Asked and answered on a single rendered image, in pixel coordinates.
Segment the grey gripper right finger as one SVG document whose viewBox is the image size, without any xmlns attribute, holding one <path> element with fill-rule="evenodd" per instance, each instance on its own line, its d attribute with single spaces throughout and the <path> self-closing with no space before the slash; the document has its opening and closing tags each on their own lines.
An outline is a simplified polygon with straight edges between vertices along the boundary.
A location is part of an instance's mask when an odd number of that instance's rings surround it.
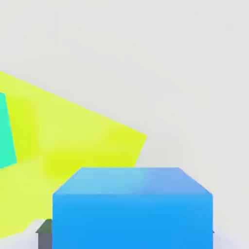
<svg viewBox="0 0 249 249">
<path fill-rule="evenodd" d="M 249 226 L 215 224 L 213 249 L 249 249 Z"/>
</svg>

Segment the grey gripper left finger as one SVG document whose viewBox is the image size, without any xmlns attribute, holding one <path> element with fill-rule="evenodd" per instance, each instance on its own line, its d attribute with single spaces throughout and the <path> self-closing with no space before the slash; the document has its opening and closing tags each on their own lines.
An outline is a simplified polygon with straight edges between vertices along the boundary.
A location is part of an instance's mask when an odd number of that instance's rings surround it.
<svg viewBox="0 0 249 249">
<path fill-rule="evenodd" d="M 23 232 L 0 239 L 0 249 L 52 249 L 52 233 L 38 231 L 45 219 L 35 219 Z"/>
</svg>

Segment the small blue cube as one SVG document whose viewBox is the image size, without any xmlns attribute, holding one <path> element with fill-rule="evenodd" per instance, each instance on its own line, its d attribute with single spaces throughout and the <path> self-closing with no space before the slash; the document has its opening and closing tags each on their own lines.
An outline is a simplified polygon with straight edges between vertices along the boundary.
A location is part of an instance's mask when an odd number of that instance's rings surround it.
<svg viewBox="0 0 249 249">
<path fill-rule="evenodd" d="M 213 249 L 213 195 L 180 168 L 81 168 L 52 220 L 52 249 Z"/>
</svg>

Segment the small turquoise cube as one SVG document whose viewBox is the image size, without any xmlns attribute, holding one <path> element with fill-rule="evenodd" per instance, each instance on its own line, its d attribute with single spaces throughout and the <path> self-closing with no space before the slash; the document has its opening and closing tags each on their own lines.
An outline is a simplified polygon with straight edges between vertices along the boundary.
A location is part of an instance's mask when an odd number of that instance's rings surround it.
<svg viewBox="0 0 249 249">
<path fill-rule="evenodd" d="M 0 169 L 17 162 L 9 112 L 4 93 L 0 93 Z"/>
</svg>

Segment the large yellow box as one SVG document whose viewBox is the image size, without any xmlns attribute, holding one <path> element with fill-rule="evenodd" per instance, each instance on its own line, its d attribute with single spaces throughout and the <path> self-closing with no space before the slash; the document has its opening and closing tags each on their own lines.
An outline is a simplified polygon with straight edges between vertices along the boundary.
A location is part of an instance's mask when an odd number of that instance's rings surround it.
<svg viewBox="0 0 249 249">
<path fill-rule="evenodd" d="M 84 166 L 132 167 L 146 135 L 0 72 L 17 162 L 0 169 L 0 239 L 52 216 L 52 195 Z"/>
</svg>

